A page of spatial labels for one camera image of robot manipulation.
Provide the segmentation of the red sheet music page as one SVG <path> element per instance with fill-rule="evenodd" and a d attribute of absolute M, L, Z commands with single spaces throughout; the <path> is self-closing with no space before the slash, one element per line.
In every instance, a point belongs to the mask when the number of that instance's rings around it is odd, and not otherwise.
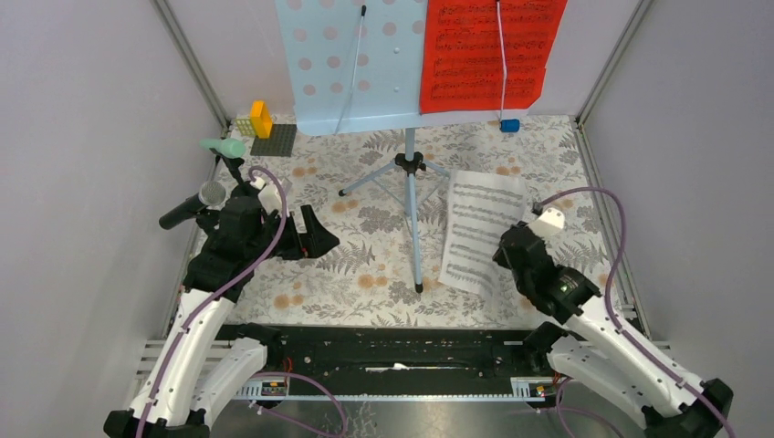
<path fill-rule="evenodd" d="M 431 1 L 419 111 L 526 110 L 541 96 L 561 0 Z"/>

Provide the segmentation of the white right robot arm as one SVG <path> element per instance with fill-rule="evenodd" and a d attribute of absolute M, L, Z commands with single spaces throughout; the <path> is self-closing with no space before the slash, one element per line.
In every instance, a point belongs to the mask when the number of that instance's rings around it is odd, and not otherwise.
<path fill-rule="evenodd" d="M 714 437 L 733 391 L 671 359 L 615 310 L 580 271 L 555 263 L 532 225 L 502 234 L 494 261 L 518 292 L 549 317 L 525 340 L 525 367 L 583 384 L 626 413 L 648 437 Z"/>

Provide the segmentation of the light blue music stand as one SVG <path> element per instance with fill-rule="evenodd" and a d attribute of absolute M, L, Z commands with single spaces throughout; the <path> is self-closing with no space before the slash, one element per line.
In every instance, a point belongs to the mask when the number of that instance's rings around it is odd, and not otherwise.
<path fill-rule="evenodd" d="M 280 33 L 298 129 L 310 136 L 401 129 L 404 150 L 380 169 L 340 190 L 344 196 L 396 170 L 404 176 L 403 205 L 413 242 L 413 282 L 423 286 L 417 176 L 431 169 L 415 149 L 427 125 L 484 120 L 482 112 L 420 112 L 428 1 L 278 1 Z"/>

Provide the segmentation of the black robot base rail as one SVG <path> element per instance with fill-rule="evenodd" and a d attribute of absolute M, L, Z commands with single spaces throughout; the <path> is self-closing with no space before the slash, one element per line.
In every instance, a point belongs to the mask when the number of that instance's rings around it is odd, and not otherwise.
<path fill-rule="evenodd" d="M 524 329 L 349 328 L 227 325 L 217 340 L 245 334 L 268 342 L 265 371 L 294 372 L 339 397 L 506 396 L 515 379 L 549 386 L 556 373 Z"/>

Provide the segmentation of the white sheet music page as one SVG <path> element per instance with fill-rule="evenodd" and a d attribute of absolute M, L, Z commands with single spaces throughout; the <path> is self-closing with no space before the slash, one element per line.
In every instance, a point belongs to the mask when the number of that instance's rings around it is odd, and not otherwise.
<path fill-rule="evenodd" d="M 519 177 L 451 172 L 441 283 L 482 297 L 501 289 L 493 255 L 501 235 L 524 215 L 527 193 Z"/>

